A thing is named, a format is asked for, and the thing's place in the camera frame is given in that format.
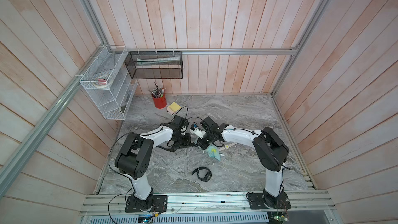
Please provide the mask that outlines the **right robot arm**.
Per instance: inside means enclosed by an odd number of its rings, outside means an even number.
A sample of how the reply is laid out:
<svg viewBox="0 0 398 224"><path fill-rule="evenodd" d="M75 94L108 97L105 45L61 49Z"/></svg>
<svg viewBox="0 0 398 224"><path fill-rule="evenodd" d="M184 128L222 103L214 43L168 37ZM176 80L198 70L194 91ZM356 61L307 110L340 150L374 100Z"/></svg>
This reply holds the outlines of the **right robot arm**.
<svg viewBox="0 0 398 224"><path fill-rule="evenodd" d="M218 125L207 117L200 124L193 124L189 131L198 137L197 145L203 150L216 141L254 148L261 164L266 168L265 192L272 198L279 197L282 193L283 167L289 148L272 128L247 130L226 123Z"/></svg>

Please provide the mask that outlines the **teal microfiber cloth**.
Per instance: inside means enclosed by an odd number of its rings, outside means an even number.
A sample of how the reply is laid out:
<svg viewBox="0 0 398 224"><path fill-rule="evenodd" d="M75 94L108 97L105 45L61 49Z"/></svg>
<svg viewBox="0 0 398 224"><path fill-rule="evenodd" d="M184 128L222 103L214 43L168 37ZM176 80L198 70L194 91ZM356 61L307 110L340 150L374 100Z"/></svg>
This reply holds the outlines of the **teal microfiber cloth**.
<svg viewBox="0 0 398 224"><path fill-rule="evenodd" d="M221 161L221 155L219 153L218 147L216 147L213 144L210 144L205 151L207 152L207 154L209 155L210 158L214 158L218 161Z"/></svg>

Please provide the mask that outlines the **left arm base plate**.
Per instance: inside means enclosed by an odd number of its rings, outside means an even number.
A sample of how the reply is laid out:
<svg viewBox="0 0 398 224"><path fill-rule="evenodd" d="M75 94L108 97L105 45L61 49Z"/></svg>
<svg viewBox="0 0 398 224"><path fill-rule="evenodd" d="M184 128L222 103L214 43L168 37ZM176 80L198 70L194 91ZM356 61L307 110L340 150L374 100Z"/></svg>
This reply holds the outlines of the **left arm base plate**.
<svg viewBox="0 0 398 224"><path fill-rule="evenodd" d="M143 212L165 212L167 211L168 196L150 195L147 200L141 200L135 196L127 198L125 207L126 213L143 213Z"/></svg>

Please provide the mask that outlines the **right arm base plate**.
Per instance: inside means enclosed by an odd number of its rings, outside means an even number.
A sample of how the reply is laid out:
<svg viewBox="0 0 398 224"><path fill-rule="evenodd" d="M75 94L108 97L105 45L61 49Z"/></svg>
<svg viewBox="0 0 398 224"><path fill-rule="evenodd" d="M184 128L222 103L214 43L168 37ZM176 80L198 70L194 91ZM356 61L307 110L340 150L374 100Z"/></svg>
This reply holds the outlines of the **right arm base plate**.
<svg viewBox="0 0 398 224"><path fill-rule="evenodd" d="M250 209L290 209L291 203L287 194L282 191L279 196L273 197L266 191L261 193L247 192L246 198Z"/></svg>

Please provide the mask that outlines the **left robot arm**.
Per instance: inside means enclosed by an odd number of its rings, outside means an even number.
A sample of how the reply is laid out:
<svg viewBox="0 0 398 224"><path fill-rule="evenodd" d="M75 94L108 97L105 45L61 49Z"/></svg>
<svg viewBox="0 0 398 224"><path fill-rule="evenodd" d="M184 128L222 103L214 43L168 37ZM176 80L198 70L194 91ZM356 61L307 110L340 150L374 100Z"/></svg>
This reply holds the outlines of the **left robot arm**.
<svg viewBox="0 0 398 224"><path fill-rule="evenodd" d="M146 171L154 148L175 152L178 149L194 146L187 132L188 126L187 119L175 116L172 121L161 124L153 131L127 135L115 159L115 167L129 178L135 198L145 201L152 194Z"/></svg>

